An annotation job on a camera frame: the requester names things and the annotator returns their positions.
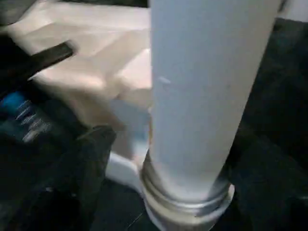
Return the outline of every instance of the white plastic part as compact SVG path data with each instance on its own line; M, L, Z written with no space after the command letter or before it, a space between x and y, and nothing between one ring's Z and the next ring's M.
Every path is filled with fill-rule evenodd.
M165 229L205 230L218 219L196 224L193 215L203 219L217 210L198 215L165 207L178 220L154 201L161 193L160 199L189 207L215 198L228 183L218 176L279 5L280 0L151 2L153 171L145 168L145 174L156 198L145 181L144 188L149 208Z

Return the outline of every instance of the white pipe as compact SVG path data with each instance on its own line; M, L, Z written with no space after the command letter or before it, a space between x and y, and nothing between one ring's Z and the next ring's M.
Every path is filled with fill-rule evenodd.
M171 201L208 201L218 193L215 188L226 184L226 179L219 179L216 185L218 175L279 4L280 0L151 1L154 173L147 167L144 172ZM153 192L145 191L145 197Z

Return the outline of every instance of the white cylinder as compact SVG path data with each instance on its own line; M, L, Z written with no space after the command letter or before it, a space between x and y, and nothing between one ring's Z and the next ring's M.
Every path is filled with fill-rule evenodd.
M153 0L153 146L160 191L206 201L229 154L280 0Z

